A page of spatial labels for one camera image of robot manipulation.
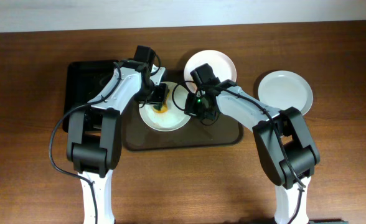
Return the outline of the white plate with sauce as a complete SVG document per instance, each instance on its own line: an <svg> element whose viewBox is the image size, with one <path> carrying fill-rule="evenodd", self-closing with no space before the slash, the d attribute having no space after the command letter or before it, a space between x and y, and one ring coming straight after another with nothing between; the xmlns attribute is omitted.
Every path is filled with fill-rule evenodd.
<svg viewBox="0 0 366 224"><path fill-rule="evenodd" d="M162 106L161 111L154 109L153 105L145 105L139 109L139 114L144 123L156 131L175 131L190 120L189 115L176 107L177 105L182 109L184 108L189 92L183 86L178 86L172 97L173 89L177 83L164 83L167 85L169 93L167 94L166 104Z"/></svg>

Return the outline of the pink plate with sauce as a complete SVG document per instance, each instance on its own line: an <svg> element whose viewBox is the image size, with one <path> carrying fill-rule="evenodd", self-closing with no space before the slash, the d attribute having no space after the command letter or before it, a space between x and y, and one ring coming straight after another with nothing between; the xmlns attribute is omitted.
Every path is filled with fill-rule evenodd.
<svg viewBox="0 0 366 224"><path fill-rule="evenodd" d="M190 73L206 63L212 68L215 76L205 82L206 85L217 84L215 81L216 78L219 79L220 83L225 80L237 81L237 70L227 55L217 50L203 50L191 56L184 68L184 80L187 81L185 84L191 93L196 91L197 86L195 83L190 82L193 81Z"/></svg>

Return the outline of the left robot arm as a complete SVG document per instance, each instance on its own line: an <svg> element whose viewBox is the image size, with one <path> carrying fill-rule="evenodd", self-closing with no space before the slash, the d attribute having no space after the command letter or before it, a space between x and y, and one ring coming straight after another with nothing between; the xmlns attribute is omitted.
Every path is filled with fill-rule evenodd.
<svg viewBox="0 0 366 224"><path fill-rule="evenodd" d="M114 223L111 180L122 148L122 113L131 100L166 100L166 68L150 59L73 62L68 67L63 128L67 159L83 191L85 223Z"/></svg>

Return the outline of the green yellow sponge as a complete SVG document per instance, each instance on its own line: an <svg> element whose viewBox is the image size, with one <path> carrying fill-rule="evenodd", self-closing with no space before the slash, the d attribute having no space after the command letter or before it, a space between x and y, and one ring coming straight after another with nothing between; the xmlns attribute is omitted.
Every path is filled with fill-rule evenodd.
<svg viewBox="0 0 366 224"><path fill-rule="evenodd" d="M166 104L158 104L158 105L154 105L152 107L152 109L155 113L162 114L168 110L168 107Z"/></svg>

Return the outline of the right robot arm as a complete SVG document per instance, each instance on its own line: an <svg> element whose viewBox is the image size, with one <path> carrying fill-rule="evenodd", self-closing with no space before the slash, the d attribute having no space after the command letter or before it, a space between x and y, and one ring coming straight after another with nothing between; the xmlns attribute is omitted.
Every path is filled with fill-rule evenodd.
<svg viewBox="0 0 366 224"><path fill-rule="evenodd" d="M248 128L253 133L263 172L275 186L274 222L310 222L307 188L320 155L298 109L268 106L227 80L216 85L198 83L197 90L187 96L184 113L210 120L223 114Z"/></svg>

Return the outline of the grey plate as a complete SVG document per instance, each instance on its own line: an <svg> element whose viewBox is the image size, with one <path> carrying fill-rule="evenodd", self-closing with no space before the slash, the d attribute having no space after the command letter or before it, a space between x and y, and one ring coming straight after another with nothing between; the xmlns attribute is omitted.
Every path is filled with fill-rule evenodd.
<svg viewBox="0 0 366 224"><path fill-rule="evenodd" d="M264 76L258 85L258 98L262 103L282 110L295 107L302 115L311 109L314 99L308 82L287 70L277 70Z"/></svg>

